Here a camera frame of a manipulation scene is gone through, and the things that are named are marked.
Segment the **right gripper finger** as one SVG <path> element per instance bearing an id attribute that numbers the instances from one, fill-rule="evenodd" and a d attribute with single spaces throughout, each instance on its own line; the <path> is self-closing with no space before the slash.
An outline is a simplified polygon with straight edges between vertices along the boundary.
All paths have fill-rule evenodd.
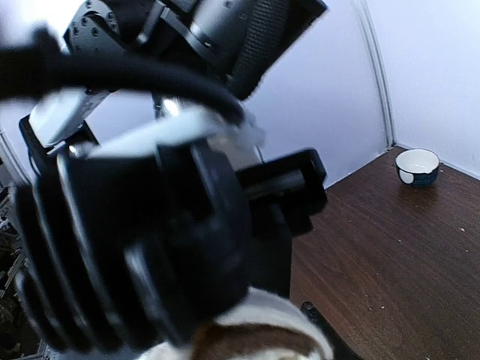
<path id="1" fill-rule="evenodd" d="M 312 302 L 304 301 L 301 304 L 301 312 L 324 333 L 333 347 L 335 360 L 363 360 L 361 356 L 348 346 Z"/>

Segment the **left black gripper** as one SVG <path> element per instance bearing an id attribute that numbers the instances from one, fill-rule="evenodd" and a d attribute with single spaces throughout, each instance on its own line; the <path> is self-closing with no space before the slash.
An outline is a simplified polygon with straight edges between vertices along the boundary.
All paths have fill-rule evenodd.
<path id="1" fill-rule="evenodd" d="M 204 140 L 61 156 L 14 188 L 22 309 L 61 352 L 187 344 L 249 287 L 289 296 L 292 242 L 325 207 L 325 177 L 312 148 L 241 170 Z"/>

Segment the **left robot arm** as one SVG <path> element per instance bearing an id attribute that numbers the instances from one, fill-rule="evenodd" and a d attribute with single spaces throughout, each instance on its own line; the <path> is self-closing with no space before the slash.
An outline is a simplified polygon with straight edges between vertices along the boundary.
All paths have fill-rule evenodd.
<path id="1" fill-rule="evenodd" d="M 236 169 L 265 139 L 244 101 L 322 1 L 85 1 L 64 35 L 1 49 L 1 98 L 37 176 L 10 198 L 31 327 L 55 350 L 189 344 L 248 287 L 290 294 L 292 240 L 326 205 L 313 148 Z"/>

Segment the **cream and brown sock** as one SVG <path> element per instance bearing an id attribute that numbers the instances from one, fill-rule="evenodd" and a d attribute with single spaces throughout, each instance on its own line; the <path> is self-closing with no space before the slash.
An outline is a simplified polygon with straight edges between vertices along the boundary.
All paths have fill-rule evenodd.
<path id="1" fill-rule="evenodd" d="M 334 347 L 291 301 L 251 287 L 236 307 L 200 326 L 190 344 L 164 341 L 139 359 L 333 359 Z"/>

